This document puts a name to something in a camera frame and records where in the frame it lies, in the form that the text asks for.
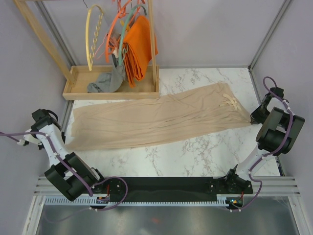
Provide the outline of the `beige trousers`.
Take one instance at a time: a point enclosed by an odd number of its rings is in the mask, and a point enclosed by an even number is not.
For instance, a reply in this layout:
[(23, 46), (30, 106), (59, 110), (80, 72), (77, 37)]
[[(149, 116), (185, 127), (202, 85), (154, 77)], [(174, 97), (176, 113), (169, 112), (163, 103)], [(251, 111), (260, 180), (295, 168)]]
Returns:
[(250, 124), (226, 83), (157, 99), (84, 106), (73, 114), (67, 146), (80, 151), (160, 145)]

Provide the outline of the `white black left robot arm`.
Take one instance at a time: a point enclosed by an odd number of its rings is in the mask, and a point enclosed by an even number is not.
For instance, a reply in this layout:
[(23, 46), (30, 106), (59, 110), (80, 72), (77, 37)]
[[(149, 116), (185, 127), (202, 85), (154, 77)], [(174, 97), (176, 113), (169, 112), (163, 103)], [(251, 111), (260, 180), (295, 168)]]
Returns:
[(90, 168), (67, 149), (57, 115), (51, 110), (38, 109), (32, 117), (35, 123), (31, 126), (31, 135), (40, 141), (48, 155), (50, 168), (45, 177), (50, 183), (70, 201), (84, 193), (93, 196), (92, 190), (104, 192), (107, 181), (100, 177), (97, 169)]

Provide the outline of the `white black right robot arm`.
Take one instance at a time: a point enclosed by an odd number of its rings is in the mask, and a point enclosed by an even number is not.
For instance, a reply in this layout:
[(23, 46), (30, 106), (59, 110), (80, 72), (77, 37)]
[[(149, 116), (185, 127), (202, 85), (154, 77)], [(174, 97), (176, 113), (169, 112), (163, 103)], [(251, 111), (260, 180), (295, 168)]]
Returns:
[(253, 193), (251, 177), (274, 157), (287, 154), (305, 123), (304, 118), (290, 110), (289, 102), (284, 99), (284, 90), (279, 87), (270, 88), (250, 118), (252, 124), (262, 124), (256, 137), (257, 145), (222, 180), (229, 193)]

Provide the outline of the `pink thin hanger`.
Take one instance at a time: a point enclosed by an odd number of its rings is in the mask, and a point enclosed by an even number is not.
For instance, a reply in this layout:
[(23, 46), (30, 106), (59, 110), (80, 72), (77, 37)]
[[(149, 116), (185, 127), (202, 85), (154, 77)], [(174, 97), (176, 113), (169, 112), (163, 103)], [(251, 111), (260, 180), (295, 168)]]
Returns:
[(96, 50), (94, 54), (94, 58), (96, 60), (100, 59), (103, 55), (107, 55), (108, 49), (107, 49), (107, 38), (108, 38), (108, 33), (104, 36), (102, 43)]

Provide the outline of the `teal plastic hanger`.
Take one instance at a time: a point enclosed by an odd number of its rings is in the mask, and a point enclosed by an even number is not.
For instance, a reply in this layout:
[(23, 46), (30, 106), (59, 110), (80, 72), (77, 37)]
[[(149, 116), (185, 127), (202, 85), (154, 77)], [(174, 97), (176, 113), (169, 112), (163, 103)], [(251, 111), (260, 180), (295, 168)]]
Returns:
[(124, 26), (123, 26), (122, 33), (121, 33), (121, 36), (120, 36), (119, 56), (118, 56), (118, 65), (119, 65), (119, 66), (121, 66), (121, 65), (122, 65), (122, 62), (123, 62), (123, 59), (122, 59), (122, 51), (123, 51), (123, 43), (124, 43), (124, 39), (125, 39), (125, 35), (126, 35), (126, 28), (127, 28), (127, 26), (128, 26), (128, 23), (130, 22), (131, 17), (134, 15), (134, 12), (135, 12), (139, 7), (142, 7), (142, 8), (143, 8), (143, 11), (144, 11), (144, 15), (147, 15), (147, 10), (146, 10), (145, 5), (143, 5), (143, 4), (137, 4), (137, 5), (135, 5), (135, 6), (130, 10), (129, 15), (126, 17), (126, 19), (125, 19), (125, 24), (124, 24)]

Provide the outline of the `wooden clothes rack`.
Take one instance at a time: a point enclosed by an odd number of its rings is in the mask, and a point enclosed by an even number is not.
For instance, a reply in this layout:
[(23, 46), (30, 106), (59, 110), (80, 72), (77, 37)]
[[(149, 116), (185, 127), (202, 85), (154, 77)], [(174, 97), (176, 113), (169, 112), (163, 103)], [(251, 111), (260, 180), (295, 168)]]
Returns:
[[(159, 66), (156, 64), (157, 44), (154, 34), (152, 1), (140, 0), (129, 13), (122, 6), (101, 47), (106, 60), (113, 55), (112, 65), (95, 65), (99, 47), (97, 39), (104, 20), (104, 10), (94, 4), (88, 8), (85, 23), (86, 66), (67, 68), (56, 47), (25, 0), (16, 0), (25, 20), (29, 23), (42, 45), (67, 80), (63, 97), (65, 100), (128, 100), (159, 97)], [(125, 17), (118, 39), (113, 37), (114, 25)]]

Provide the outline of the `grey garment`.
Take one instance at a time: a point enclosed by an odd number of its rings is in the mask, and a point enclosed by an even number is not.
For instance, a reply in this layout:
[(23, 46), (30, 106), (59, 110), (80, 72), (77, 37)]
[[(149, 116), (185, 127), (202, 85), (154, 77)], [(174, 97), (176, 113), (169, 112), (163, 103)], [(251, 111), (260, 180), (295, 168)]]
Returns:
[(95, 82), (89, 83), (87, 86), (88, 93), (114, 93), (123, 81), (127, 80), (125, 66), (118, 65), (116, 56), (112, 55), (112, 71), (101, 73)]

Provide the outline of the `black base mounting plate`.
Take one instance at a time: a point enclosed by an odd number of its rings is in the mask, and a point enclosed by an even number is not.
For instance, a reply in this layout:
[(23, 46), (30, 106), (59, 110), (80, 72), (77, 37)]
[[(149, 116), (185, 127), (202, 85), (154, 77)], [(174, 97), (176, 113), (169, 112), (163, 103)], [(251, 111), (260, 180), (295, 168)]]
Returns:
[(250, 181), (230, 177), (108, 177), (94, 186), (107, 192), (111, 202), (214, 202), (218, 194), (253, 194)]

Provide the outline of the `orange cloth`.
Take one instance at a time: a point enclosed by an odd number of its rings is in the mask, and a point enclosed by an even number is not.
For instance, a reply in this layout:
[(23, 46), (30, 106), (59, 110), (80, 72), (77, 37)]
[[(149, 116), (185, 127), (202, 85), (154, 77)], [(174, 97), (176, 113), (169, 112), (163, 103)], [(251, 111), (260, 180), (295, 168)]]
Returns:
[(152, 59), (150, 26), (145, 16), (138, 16), (125, 36), (123, 48), (128, 49), (124, 57), (124, 65), (129, 86), (134, 88), (136, 82), (144, 79), (147, 66)]

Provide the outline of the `aluminium frame rail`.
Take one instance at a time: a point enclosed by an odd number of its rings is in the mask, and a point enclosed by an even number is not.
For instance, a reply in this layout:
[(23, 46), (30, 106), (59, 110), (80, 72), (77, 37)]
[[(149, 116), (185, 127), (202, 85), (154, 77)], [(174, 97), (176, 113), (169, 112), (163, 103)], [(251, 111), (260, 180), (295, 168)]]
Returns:
[[(300, 196), (297, 182), (291, 176), (254, 177), (254, 180), (263, 182), (259, 196)], [(62, 196), (62, 194), (44, 176), (39, 177), (34, 195)]]

